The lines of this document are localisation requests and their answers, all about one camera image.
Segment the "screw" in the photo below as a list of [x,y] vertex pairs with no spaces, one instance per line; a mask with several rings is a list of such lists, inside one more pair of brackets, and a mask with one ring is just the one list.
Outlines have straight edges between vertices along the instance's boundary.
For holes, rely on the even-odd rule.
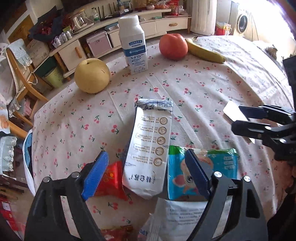
[[215,177],[222,177],[222,173],[221,172],[214,172]]
[[250,181],[251,181],[251,179],[250,179],[249,176],[244,176],[244,180],[245,180],[246,182],[250,182]]
[[79,172],[73,172],[72,174],[71,174],[71,177],[73,177],[73,178],[78,178],[79,177]]
[[43,178],[43,181],[44,181],[45,183],[48,183],[48,182],[50,181],[50,177],[45,177],[45,178]]

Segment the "blue gripper pad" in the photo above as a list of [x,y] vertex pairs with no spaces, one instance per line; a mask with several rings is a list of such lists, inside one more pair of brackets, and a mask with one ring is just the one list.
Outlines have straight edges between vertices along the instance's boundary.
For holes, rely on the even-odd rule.
[[210,179],[213,171],[206,163],[199,161],[192,149],[185,152],[185,163],[198,192],[209,200],[211,194]]
[[109,164],[108,153],[102,151],[96,158],[92,169],[84,180],[82,199],[86,201],[89,197],[92,197],[102,179],[104,172]]

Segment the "pink box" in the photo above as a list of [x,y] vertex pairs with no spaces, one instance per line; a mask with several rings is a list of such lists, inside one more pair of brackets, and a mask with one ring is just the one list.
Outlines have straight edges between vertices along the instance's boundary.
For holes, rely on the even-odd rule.
[[92,36],[86,38],[86,42],[94,57],[112,49],[106,31],[95,32]]

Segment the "cherry print tablecloth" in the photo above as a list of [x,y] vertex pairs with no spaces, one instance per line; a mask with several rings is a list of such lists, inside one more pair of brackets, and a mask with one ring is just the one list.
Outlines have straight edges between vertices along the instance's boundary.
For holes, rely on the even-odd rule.
[[[235,136],[223,116],[229,100],[238,105],[263,103],[292,107],[288,81],[261,50],[233,36],[199,37],[203,47],[222,53],[225,64],[211,63],[188,54],[181,61],[163,58],[158,45],[147,47],[149,70],[130,75],[124,57],[107,65],[110,84],[93,95],[75,83],[61,91],[35,115],[33,127],[33,174],[36,188],[42,179],[66,178],[92,162],[101,150],[110,163],[120,160],[134,121],[134,102],[139,98],[174,101],[171,145],[191,148],[236,148],[238,177],[254,182],[266,219],[277,210],[291,185],[291,170],[273,160],[271,149],[261,141],[247,143]],[[126,189],[128,201],[114,196],[94,197],[88,207],[99,227],[132,224],[135,233],[153,213],[157,197],[144,200]],[[77,235],[66,198],[62,197],[71,233]]]

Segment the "green trash bin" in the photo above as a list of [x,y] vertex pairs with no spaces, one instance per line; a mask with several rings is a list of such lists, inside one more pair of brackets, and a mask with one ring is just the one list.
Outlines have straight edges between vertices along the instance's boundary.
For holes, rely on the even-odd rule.
[[59,88],[63,85],[64,76],[61,74],[58,67],[49,71],[44,78],[55,88]]

